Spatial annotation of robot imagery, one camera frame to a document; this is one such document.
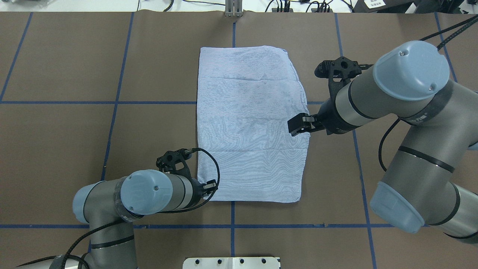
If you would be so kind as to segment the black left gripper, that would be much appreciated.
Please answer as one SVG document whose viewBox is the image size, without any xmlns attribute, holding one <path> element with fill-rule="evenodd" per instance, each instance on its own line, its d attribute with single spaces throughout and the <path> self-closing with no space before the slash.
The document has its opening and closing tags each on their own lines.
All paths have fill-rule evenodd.
<svg viewBox="0 0 478 269">
<path fill-rule="evenodd" d="M 189 179 L 193 193 L 189 203 L 190 208 L 198 208 L 206 204 L 217 191 L 217 179 L 201 183 L 198 179 L 191 177 Z"/>
</svg>

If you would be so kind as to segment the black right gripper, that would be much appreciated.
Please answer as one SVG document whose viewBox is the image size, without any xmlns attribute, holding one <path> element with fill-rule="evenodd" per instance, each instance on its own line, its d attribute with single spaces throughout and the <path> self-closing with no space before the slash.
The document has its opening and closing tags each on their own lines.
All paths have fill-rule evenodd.
<svg viewBox="0 0 478 269">
<path fill-rule="evenodd" d="M 344 134 L 359 128 L 345 121 L 331 101 L 324 102 L 318 113 L 309 115 L 305 112 L 295 115 L 288 120 L 288 132 L 292 136 L 299 133 L 314 133 L 326 130 L 327 135 Z"/>
</svg>

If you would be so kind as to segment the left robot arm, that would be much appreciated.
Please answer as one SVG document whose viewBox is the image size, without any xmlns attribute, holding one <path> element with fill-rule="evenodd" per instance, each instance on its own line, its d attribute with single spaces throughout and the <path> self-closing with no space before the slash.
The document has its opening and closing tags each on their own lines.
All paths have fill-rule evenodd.
<svg viewBox="0 0 478 269">
<path fill-rule="evenodd" d="M 73 249 L 90 237 L 91 251 L 85 268 L 136 269 L 138 267 L 133 222 L 156 213 L 183 213 L 200 207 L 203 197 L 212 198 L 220 180 L 200 183 L 185 175 L 140 170 L 120 179 L 82 187 L 73 200 L 78 221 L 90 231 L 76 240 L 51 269 L 65 269 Z"/>
</svg>

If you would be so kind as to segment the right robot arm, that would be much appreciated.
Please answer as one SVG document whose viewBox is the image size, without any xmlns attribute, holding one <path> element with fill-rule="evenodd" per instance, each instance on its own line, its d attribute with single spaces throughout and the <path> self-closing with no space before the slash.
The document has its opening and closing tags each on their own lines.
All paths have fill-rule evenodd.
<svg viewBox="0 0 478 269">
<path fill-rule="evenodd" d="M 450 79 L 447 59 L 426 41 L 408 41 L 372 65 L 345 57 L 320 63 L 330 98 L 317 114 L 288 120 L 292 136 L 344 134 L 394 114 L 410 126 L 369 203 L 407 233 L 424 225 L 477 246 L 477 194 L 452 182 L 468 150 L 477 150 L 477 93 Z"/>
</svg>

